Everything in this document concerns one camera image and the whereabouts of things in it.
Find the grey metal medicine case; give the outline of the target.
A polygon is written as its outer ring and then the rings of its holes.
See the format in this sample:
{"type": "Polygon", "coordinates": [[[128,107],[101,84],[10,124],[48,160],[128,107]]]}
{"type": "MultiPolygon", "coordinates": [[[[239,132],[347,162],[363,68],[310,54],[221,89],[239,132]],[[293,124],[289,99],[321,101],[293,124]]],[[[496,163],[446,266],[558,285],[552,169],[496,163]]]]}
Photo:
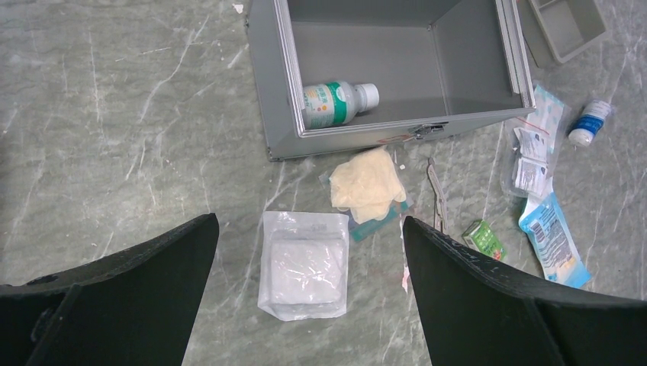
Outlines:
{"type": "Polygon", "coordinates": [[[535,110],[513,1],[253,1],[247,35],[272,161],[454,136],[535,110]],[[374,84],[378,106],[304,123],[304,88],[374,84]]]}

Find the clear gauze pad packet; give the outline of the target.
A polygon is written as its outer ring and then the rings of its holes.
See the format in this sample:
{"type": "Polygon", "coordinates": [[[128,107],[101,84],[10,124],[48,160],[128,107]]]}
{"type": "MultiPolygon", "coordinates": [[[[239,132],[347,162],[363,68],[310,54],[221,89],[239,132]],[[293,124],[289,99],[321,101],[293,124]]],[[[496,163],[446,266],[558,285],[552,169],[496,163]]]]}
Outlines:
{"type": "Polygon", "coordinates": [[[341,213],[266,211],[262,227],[258,307],[285,322],[344,315],[349,218],[341,213]]]}

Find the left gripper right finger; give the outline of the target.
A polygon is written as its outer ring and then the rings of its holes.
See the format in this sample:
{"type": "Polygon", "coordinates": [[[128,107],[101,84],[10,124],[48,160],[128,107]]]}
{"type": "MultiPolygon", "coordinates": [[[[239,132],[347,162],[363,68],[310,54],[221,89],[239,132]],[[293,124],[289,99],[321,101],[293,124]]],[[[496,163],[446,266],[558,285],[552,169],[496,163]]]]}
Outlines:
{"type": "Polygon", "coordinates": [[[646,304],[538,278],[406,217],[407,256],[434,365],[644,365],[646,304]]]}

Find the grey plastic divider tray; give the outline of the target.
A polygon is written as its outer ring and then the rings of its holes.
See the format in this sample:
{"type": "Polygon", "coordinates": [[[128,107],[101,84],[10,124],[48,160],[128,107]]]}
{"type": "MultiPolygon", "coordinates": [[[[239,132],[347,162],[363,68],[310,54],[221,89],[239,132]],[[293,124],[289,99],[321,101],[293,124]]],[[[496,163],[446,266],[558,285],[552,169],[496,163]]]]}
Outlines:
{"type": "Polygon", "coordinates": [[[595,0],[519,0],[523,36],[541,68],[564,64],[609,37],[595,0]]]}

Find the white bottle green label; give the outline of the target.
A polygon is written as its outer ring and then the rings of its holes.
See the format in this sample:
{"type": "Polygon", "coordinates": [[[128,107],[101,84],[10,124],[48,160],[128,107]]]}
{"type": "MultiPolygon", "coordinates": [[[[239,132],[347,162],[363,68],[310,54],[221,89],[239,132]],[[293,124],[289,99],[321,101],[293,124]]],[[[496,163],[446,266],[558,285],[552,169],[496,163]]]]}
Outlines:
{"type": "Polygon", "coordinates": [[[351,85],[335,81],[306,86],[303,92],[306,130],[342,126],[380,102],[378,88],[372,83],[351,85]]]}

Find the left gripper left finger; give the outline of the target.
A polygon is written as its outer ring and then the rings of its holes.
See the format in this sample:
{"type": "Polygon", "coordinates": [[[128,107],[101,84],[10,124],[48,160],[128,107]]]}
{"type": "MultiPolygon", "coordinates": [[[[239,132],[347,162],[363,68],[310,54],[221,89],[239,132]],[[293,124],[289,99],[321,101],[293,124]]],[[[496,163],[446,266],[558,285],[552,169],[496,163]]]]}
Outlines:
{"type": "Polygon", "coordinates": [[[3,365],[180,365],[217,250],[203,214],[154,239],[1,287],[3,365]]]}

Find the blue white medical pouch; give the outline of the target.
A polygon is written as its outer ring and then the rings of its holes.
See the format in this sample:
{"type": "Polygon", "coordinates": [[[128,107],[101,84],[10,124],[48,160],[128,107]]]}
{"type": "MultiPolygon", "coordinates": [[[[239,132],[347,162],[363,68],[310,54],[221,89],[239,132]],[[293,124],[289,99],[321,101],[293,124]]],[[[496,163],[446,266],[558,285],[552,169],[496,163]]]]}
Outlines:
{"type": "Polygon", "coordinates": [[[547,281],[580,289],[591,279],[554,193],[529,196],[519,227],[528,235],[547,281]]]}

